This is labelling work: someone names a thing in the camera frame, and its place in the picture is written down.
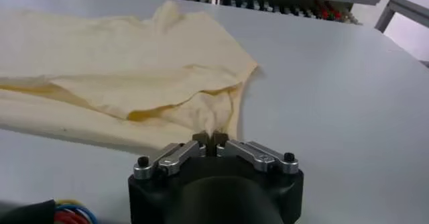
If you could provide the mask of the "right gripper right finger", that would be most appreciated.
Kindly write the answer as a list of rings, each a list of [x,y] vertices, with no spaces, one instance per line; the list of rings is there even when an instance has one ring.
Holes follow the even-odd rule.
[[[297,174],[299,162],[291,152],[279,153],[257,142],[240,142],[228,139],[216,146],[218,157],[239,157],[250,163],[256,171],[268,173],[279,170],[282,174]]]

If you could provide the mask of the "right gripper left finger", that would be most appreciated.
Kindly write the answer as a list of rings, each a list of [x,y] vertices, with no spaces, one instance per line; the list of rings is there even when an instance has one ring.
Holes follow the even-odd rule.
[[[155,180],[173,176],[189,159],[205,157],[209,147],[207,132],[194,134],[186,143],[170,143],[161,150],[138,157],[133,166],[133,177],[136,180]]]

